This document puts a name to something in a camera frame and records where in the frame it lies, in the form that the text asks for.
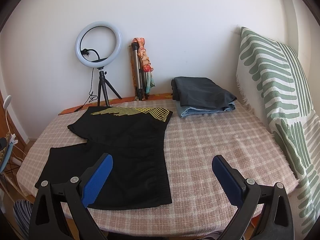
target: plaid tablecloth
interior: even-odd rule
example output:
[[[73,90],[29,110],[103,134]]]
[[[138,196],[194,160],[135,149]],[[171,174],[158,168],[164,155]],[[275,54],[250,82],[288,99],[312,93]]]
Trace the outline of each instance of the plaid tablecloth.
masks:
[[[163,107],[174,112],[164,140],[172,204],[139,210],[89,209],[103,230],[141,236],[173,236],[204,235],[225,228],[236,207],[230,205],[212,172],[212,158],[218,154],[245,178],[253,178],[259,184],[273,186],[280,181],[287,193],[297,185],[270,133],[239,102],[231,112],[192,115],[184,119],[178,117],[173,100],[135,101],[118,106]],[[85,142],[67,129],[67,125],[83,113],[57,116],[35,142],[17,174],[25,194],[36,196],[34,184],[51,147]],[[63,209],[67,216],[70,215],[64,203]]]

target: blue gripper pad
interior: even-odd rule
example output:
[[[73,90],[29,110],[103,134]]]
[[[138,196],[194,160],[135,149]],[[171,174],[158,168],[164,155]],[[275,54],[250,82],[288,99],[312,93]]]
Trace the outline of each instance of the blue gripper pad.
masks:
[[[85,208],[87,208],[89,204],[92,204],[96,200],[100,190],[102,189],[102,186],[106,182],[112,170],[112,166],[112,156],[107,155],[91,178],[88,180],[87,184],[85,184],[81,199]]]
[[[212,171],[216,175],[224,193],[227,195],[230,204],[238,208],[241,207],[243,204],[245,184],[243,177],[241,175],[241,177],[238,177],[237,173],[239,172],[231,168],[222,155],[217,155],[213,158]]]

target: white wall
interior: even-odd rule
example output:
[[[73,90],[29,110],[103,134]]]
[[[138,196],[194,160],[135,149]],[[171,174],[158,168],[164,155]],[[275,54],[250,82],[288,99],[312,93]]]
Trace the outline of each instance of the white wall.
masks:
[[[320,26],[308,11],[311,35],[311,60],[308,84],[314,109],[320,115]]]
[[[91,69],[76,59],[74,43],[87,24],[98,20],[115,24],[123,34],[122,51],[106,68],[123,97],[134,93],[127,51],[134,37],[146,39],[155,69],[152,93],[170,92],[171,79],[184,75],[206,76],[239,95],[239,27],[287,41],[282,0],[23,0],[1,32],[0,50],[5,87],[30,138],[60,111],[87,99]],[[112,41],[104,30],[94,35]],[[107,56],[107,41],[86,42]],[[95,71],[95,92],[97,85]],[[111,91],[109,96],[115,98]]]
[[[299,33],[296,8],[294,6],[293,0],[283,0],[283,4],[287,21],[287,33],[289,34],[287,39],[287,45],[293,48],[296,54],[298,54]]]
[[[3,78],[3,76],[2,76],[1,62],[0,62],[0,91],[1,91],[1,95],[2,95],[3,100],[5,100],[6,97],[7,97],[9,94],[7,93],[7,89],[6,89],[5,85],[4,85],[3,80],[4,80],[4,78]],[[19,122],[19,120],[18,120],[18,118],[17,118],[17,116],[16,116],[16,114],[15,114],[13,108],[12,108],[12,103],[9,104],[7,110],[8,110],[8,113],[9,113],[9,115],[10,115],[10,117],[11,117],[11,119],[12,119],[14,125],[15,125],[15,127],[17,128],[18,132],[20,133],[22,139],[23,139],[26,143],[28,143],[28,142],[29,142],[29,138],[28,138],[28,136],[26,135],[24,129],[22,128],[22,126],[21,126],[21,124],[20,124],[20,122]]]
[[[292,0],[296,12],[296,21],[299,36],[298,58],[303,66],[306,77],[309,76],[311,61],[311,34],[307,5],[302,0]]]

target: cushion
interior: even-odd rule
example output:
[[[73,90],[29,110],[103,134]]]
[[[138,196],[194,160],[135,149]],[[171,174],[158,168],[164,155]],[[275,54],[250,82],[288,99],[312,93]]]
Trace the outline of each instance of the cushion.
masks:
[[[291,47],[243,27],[237,81],[300,179],[290,202],[295,235],[302,239],[320,212],[320,121],[303,68]]]

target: yellow stripe pattern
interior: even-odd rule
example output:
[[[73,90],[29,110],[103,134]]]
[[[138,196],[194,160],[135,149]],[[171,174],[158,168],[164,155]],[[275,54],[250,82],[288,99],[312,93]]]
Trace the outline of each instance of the yellow stripe pattern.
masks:
[[[113,114],[117,116],[121,115],[133,115],[133,114],[151,114],[154,118],[165,122],[170,113],[169,110],[164,108],[128,108],[128,107],[110,107],[105,110],[95,112],[92,114]]]

